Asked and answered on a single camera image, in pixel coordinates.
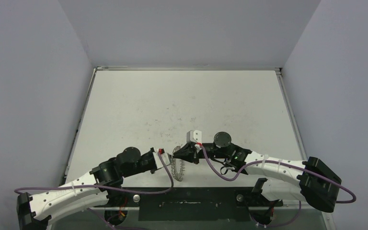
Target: white wall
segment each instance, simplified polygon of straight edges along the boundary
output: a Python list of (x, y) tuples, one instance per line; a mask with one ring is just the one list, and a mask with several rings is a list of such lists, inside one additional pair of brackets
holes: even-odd
[(14, 188), (58, 185), (91, 74), (57, 0), (0, 0), (0, 230)]
[(59, 0), (96, 66), (282, 67), (320, 0)]
[(338, 229), (368, 229), (368, 1), (322, 0), (283, 75), (307, 154), (357, 194)]

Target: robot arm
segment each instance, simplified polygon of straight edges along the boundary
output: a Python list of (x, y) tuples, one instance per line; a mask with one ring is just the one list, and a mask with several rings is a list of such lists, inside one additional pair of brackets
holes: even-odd
[(121, 192), (107, 191), (100, 187), (120, 188), (124, 177), (146, 171), (154, 173), (163, 168), (162, 160), (165, 165), (171, 163), (170, 155), (164, 153), (162, 149), (158, 152), (152, 148), (141, 155), (138, 149), (129, 147), (116, 157), (100, 163), (98, 167), (58, 189), (35, 195), (20, 194), (17, 199), (20, 229), (45, 230), (47, 225), (65, 216), (115, 201), (120, 198)]
[[(255, 192), (260, 193), (264, 200), (306, 201), (320, 211), (333, 212), (339, 192), (337, 186), (301, 170), (283, 166), (280, 163), (269, 163), (283, 162), (318, 173), (337, 184), (341, 184), (341, 179), (318, 158), (310, 157), (308, 161), (289, 161), (269, 157), (233, 144), (230, 135), (225, 132), (217, 133), (214, 136), (213, 143), (202, 143), (201, 141), (201, 131), (188, 132), (187, 144), (176, 151), (173, 158), (195, 164), (199, 163), (199, 159), (206, 157), (209, 159), (224, 159), (223, 164), (228, 170), (234, 172), (241, 170), (241, 173), (246, 175), (262, 175), (265, 177), (265, 180), (260, 180), (255, 185), (256, 188), (260, 188), (255, 189)], [(206, 154), (203, 154), (200, 145), (203, 146)], [(260, 163), (243, 167), (254, 161), (260, 161)], [(236, 177), (232, 179), (221, 177), (228, 181), (236, 179)]]

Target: white table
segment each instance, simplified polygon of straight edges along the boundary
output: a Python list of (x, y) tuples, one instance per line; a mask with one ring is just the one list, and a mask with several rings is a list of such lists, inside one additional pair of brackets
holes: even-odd
[[(212, 142), (219, 131), (262, 154), (301, 160), (296, 134), (275, 71), (97, 71), (70, 158), (67, 182), (116, 156), (126, 147), (171, 152), (187, 131)], [(177, 187), (253, 186), (260, 176), (234, 182), (218, 178), (201, 160), (186, 163)], [(168, 187), (166, 172), (125, 178), (123, 187)]]

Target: purple cable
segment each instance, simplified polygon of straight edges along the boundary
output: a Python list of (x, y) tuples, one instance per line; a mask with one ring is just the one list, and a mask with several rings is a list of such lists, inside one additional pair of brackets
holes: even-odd
[[(199, 146), (201, 147), (202, 149), (202, 152), (204, 153), (204, 158), (205, 160), (207, 160), (207, 163), (209, 165), (209, 167), (212, 169), (212, 171), (214, 171), (214, 173), (216, 175), (218, 175), (220, 178), (224, 179), (225, 181), (234, 181), (236, 180), (236, 178), (238, 178), (239, 174), (241, 174), (241, 172), (243, 171), (244, 168), (248, 167), (248, 166), (251, 166), (251, 165), (254, 165), (254, 164), (259, 164), (259, 163), (262, 163), (263, 161), (253, 161), (253, 162), (250, 162), (250, 163), (247, 163), (246, 165), (242, 166), (239, 171), (236, 173), (236, 175), (233, 177), (233, 178), (227, 178), (227, 177), (224, 177), (223, 175), (221, 175), (215, 168), (214, 166), (211, 164), (211, 161), (208, 159), (208, 155), (207, 155), (207, 151), (205, 150), (204, 146), (202, 146), (201, 144), (199, 144)], [(266, 160), (265, 161), (266, 163), (273, 163), (273, 164), (280, 164), (280, 165), (283, 165), (283, 166), (287, 166), (287, 167), (290, 167), (290, 168), (293, 168), (293, 169), (297, 169), (297, 170), (300, 170), (300, 171), (303, 171), (303, 172), (306, 172), (306, 173), (309, 173), (311, 175), (314, 175), (316, 177), (319, 177), (323, 180), (325, 180), (326, 182), (329, 182), (335, 186), (337, 186), (338, 188), (346, 191), (347, 193), (349, 193), (351, 196), (352, 196), (352, 199), (351, 200), (337, 200), (336, 203), (337, 204), (350, 204), (350, 203), (353, 203), (356, 201), (356, 195), (350, 191), (349, 189), (343, 187), (342, 185), (338, 184), (337, 182), (333, 181), (333, 180), (330, 180), (322, 175), (319, 175), (318, 173), (316, 172), (312, 172), (310, 170), (307, 170), (307, 169), (303, 169), (303, 168), (300, 168), (300, 167), (297, 167), (297, 166), (294, 166), (294, 165), (291, 165), (291, 164), (286, 164), (286, 163), (283, 163), (283, 162), (278, 162), (278, 161), (271, 161), (271, 160)]]
[(119, 212), (118, 213), (116, 213), (115, 215), (112, 215), (112, 216), (110, 216), (106, 221), (110, 221), (111, 219), (113, 219), (113, 218), (115, 218), (115, 217), (118, 217), (119, 216)]
[[(270, 225), (266, 225), (266, 227), (267, 228), (275, 228), (275, 227), (282, 227), (282, 226), (289, 225), (292, 222), (294, 222), (295, 220), (297, 220), (297, 218), (299, 217), (300, 213), (301, 213), (301, 201), (299, 201), (299, 209), (298, 209), (298, 212), (295, 214), (295, 216), (291, 220), (289, 220), (287, 222), (284, 222), (284, 223), (281, 223), (281, 224), (270, 224)], [(258, 223), (259, 226), (263, 226), (263, 227), (265, 226), (264, 224), (261, 224), (261, 223), (257, 222), (252, 216), (250, 216), (250, 217), (252, 218), (252, 220), (254, 222)]]
[(87, 208), (87, 210), (90, 211), (90, 212), (92, 212), (93, 214), (95, 214), (99, 219), (101, 219), (112, 230), (117, 230), (117, 229), (125, 229), (125, 230), (147, 230), (147, 229), (144, 229), (144, 228), (122, 227), (122, 226), (118, 226), (118, 225), (117, 226), (113, 226), (108, 221), (106, 221), (105, 218), (103, 218), (99, 213), (95, 212), (94, 210), (92, 210), (90, 208)]
[[(146, 195), (157, 195), (157, 194), (167, 193), (167, 192), (171, 191), (172, 188), (174, 187), (174, 180), (173, 180), (173, 177), (171, 176), (171, 173), (170, 173), (169, 169), (167, 168), (167, 165), (164, 163), (163, 158), (161, 158), (161, 155), (157, 154), (157, 156), (159, 156), (160, 161), (163, 164), (163, 167), (166, 170), (166, 172), (167, 172), (167, 174), (170, 178), (171, 186), (170, 186), (170, 188), (168, 188), (166, 190), (157, 191), (157, 192), (144, 192), (144, 191), (133, 191), (133, 190), (129, 190), (129, 189), (114, 188), (114, 187), (109, 187), (109, 186), (104, 186), (104, 185), (94, 185), (94, 184), (93, 185), (77, 185), (77, 186), (74, 186), (74, 188), (103, 188), (103, 189), (109, 189), (109, 190), (124, 192), (124, 193), (146, 194)], [(67, 189), (73, 189), (73, 187), (72, 186), (68, 186), (68, 187), (23, 187), (23, 188), (15, 189), (14, 192), (17, 193), (17, 194), (22, 194), (20, 192), (22, 190), (67, 190)]]

